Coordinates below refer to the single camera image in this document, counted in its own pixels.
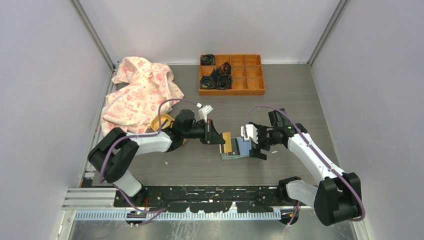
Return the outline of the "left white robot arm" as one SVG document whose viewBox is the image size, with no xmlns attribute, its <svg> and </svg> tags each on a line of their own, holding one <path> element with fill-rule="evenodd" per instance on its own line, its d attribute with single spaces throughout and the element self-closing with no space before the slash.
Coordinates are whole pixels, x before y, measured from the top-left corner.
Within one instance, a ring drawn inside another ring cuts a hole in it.
<svg viewBox="0 0 424 240">
<path fill-rule="evenodd" d="M 205 145 L 223 145 L 224 138 L 216 131 L 211 119 L 195 119 L 193 111 L 183 109 L 160 133 L 127 133 L 112 129 L 88 154 L 88 161 L 103 179 L 121 190 L 133 206 L 146 200 L 145 188 L 129 171 L 137 155 L 167 153 L 178 149 L 186 139 L 198 139 Z"/>
</svg>

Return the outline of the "light green card holder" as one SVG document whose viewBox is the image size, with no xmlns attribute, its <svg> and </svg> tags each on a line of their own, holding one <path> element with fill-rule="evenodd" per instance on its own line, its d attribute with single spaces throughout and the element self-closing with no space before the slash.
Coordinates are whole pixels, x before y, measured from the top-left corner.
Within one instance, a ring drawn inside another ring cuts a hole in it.
<svg viewBox="0 0 424 240">
<path fill-rule="evenodd" d="M 233 160 L 240 158 L 249 158 L 252 150 L 252 141 L 244 141 L 242 137 L 232 137 L 230 152 L 224 152 L 224 145 L 219 145 L 219 152 L 222 160 Z"/>
</svg>

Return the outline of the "yellow oval tray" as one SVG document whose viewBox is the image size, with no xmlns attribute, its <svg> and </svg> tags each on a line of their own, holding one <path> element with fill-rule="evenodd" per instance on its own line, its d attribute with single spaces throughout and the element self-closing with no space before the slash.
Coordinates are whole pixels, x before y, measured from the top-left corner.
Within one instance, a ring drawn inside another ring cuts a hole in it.
<svg viewBox="0 0 424 240">
<path fill-rule="evenodd" d="M 146 153 L 166 152 L 170 148 L 179 148 L 186 143 L 186 139 L 180 138 L 171 132 L 174 118 L 167 113 L 161 113 L 154 118 L 150 124 L 150 133 L 153 137 L 147 137 L 140 140 L 140 147 L 146 148 Z"/>
</svg>

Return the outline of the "yellow credit card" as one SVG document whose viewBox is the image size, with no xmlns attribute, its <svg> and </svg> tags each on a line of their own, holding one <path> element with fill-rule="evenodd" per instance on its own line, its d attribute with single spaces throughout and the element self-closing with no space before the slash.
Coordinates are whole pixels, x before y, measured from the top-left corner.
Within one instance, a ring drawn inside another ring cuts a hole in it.
<svg viewBox="0 0 424 240">
<path fill-rule="evenodd" d="M 231 142 L 231 133 L 230 132 L 223 132 L 220 134 L 223 140 L 225 141 L 224 144 L 220 145 L 220 153 L 221 154 L 228 154 L 232 152 L 232 142 Z"/>
</svg>

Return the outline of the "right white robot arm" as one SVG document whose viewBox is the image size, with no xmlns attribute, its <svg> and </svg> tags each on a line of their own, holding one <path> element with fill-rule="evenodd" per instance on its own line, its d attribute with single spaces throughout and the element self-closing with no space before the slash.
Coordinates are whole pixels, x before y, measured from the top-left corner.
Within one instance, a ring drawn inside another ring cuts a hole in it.
<svg viewBox="0 0 424 240">
<path fill-rule="evenodd" d="M 292 120 L 285 109 L 268 108 L 269 126 L 246 119 L 241 126 L 242 138 L 252 143 L 251 157 L 266 160 L 262 150 L 283 145 L 303 163 L 316 182 L 309 184 L 297 176 L 280 180 L 276 190 L 279 202 L 286 206 L 295 202 L 294 216 L 301 204 L 311 207 L 325 226 L 362 221 L 366 210 L 359 176 L 334 164 L 314 143 L 307 129 Z"/>
</svg>

